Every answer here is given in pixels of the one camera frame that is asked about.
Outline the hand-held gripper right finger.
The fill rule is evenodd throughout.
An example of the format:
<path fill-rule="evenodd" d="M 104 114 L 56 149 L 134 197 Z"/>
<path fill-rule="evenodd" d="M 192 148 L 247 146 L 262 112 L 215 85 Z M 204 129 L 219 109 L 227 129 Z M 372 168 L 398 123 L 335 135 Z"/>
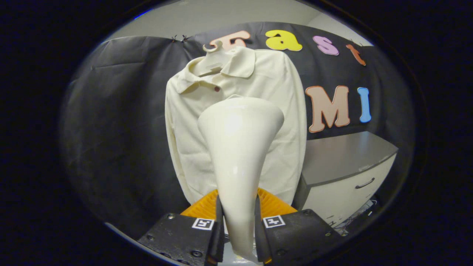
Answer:
<path fill-rule="evenodd" d="M 342 243 L 313 210 L 298 211 L 261 188 L 255 203 L 256 251 L 264 265 L 309 265 Z"/>

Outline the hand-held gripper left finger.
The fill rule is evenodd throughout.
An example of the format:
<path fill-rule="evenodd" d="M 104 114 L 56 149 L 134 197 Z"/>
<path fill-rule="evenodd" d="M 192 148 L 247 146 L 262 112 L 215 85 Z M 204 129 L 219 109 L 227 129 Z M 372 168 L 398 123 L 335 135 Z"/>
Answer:
<path fill-rule="evenodd" d="M 181 213 L 163 215 L 138 242 L 176 265 L 216 266 L 223 261 L 225 243 L 218 191 Z"/>

